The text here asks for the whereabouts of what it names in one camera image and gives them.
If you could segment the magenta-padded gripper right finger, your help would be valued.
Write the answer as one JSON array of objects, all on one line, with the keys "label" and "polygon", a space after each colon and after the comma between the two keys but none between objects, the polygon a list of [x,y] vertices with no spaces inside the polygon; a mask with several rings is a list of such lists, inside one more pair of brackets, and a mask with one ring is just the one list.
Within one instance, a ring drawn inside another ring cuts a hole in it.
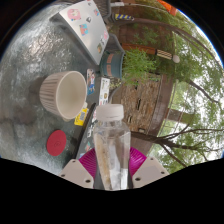
[{"label": "magenta-padded gripper right finger", "polygon": [[141,188],[168,175],[155,157],[146,157],[135,148],[130,149],[129,172],[133,188]]}]

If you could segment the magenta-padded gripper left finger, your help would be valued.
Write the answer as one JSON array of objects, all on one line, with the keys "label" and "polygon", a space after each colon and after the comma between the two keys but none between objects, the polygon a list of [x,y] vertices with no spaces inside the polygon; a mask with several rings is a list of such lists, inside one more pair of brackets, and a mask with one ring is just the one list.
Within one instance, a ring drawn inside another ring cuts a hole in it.
[{"label": "magenta-padded gripper left finger", "polygon": [[85,153],[80,159],[71,159],[59,176],[83,188],[92,189],[97,172],[97,159],[94,149]]}]

